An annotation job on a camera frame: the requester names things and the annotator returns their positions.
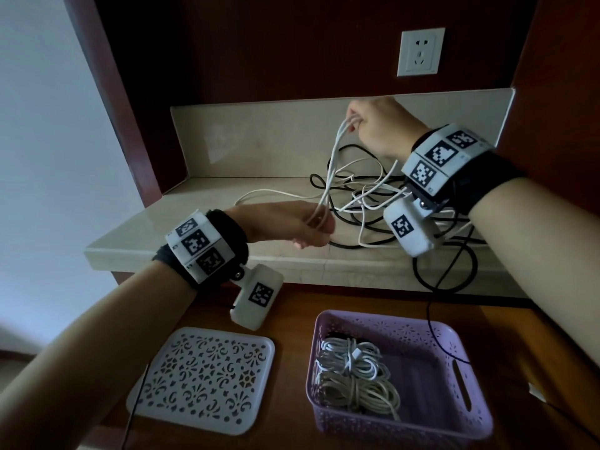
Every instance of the wall socket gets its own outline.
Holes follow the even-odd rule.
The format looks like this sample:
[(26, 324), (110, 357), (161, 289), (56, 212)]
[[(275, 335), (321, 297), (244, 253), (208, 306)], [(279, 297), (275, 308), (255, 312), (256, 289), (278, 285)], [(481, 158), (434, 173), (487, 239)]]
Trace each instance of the wall socket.
[(402, 32), (398, 77), (437, 74), (445, 28)]

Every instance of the white wrist-mounted device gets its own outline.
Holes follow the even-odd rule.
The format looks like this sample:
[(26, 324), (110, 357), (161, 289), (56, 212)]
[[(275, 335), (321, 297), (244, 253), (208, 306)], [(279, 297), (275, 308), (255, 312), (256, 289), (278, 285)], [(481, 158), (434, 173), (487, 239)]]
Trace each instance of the white wrist-mounted device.
[[(179, 263), (198, 284), (235, 258), (229, 244), (198, 210), (169, 232), (165, 239)], [(258, 330), (283, 285), (283, 279), (281, 273), (262, 264), (253, 269), (239, 265), (236, 276), (231, 280), (242, 290), (230, 311), (231, 319), (250, 330)]]
[[(466, 128), (452, 124), (432, 132), (409, 156), (402, 167), (407, 179), (425, 195), (435, 196), (465, 164), (493, 147)], [(441, 232), (429, 219), (433, 209), (411, 196), (390, 204), (383, 218), (402, 248), (412, 257), (435, 249)]]

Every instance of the hand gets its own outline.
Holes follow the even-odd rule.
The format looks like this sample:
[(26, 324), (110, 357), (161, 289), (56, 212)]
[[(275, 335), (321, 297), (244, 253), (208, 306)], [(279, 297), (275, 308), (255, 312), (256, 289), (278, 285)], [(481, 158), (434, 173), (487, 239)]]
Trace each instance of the hand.
[(335, 220), (326, 207), (322, 207), (319, 215), (325, 211), (325, 221), (319, 229), (315, 229), (323, 216), (314, 218), (310, 225), (306, 223), (312, 216), (317, 204), (294, 200), (291, 202), (256, 203), (238, 205), (225, 210), (231, 218), (244, 230), (248, 243), (265, 240), (291, 240), (296, 246), (325, 246), (329, 235), (335, 230)]
[(350, 132), (358, 129), (358, 137), (373, 153), (402, 162), (408, 159), (419, 137), (429, 131), (393, 97), (354, 100), (348, 106), (346, 118), (352, 114), (359, 114), (362, 120), (350, 127)]

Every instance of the plastic storage basket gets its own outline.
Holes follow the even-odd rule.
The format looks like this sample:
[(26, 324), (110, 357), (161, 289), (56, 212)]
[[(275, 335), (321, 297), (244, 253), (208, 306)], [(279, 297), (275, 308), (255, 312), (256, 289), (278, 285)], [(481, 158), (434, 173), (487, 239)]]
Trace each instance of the plastic storage basket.
[[(441, 322), (431, 322), (440, 344), (469, 360), (457, 333)], [(317, 387), (315, 358), (330, 332), (364, 338), (375, 344), (398, 389), (401, 421), (374, 413), (355, 413), (322, 406)], [(417, 448), (461, 448), (491, 435), (493, 421), (469, 365), (457, 363), (468, 398), (463, 398), (453, 358), (444, 354), (426, 320), (379, 314), (327, 310), (319, 314), (312, 337), (306, 392), (320, 431), (353, 438), (404, 444)]]

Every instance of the person's left hand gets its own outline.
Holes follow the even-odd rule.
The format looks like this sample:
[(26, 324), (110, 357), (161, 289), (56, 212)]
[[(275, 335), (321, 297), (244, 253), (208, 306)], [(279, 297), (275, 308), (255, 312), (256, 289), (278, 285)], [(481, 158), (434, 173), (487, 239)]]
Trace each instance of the person's left hand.
[[(317, 204), (294, 200), (291, 202), (238, 205), (225, 210), (244, 230), (248, 243), (265, 240), (291, 240), (296, 246), (325, 246), (334, 232), (335, 220), (328, 208), (322, 207), (319, 216), (310, 224)], [(323, 213), (325, 221), (321, 223)]]

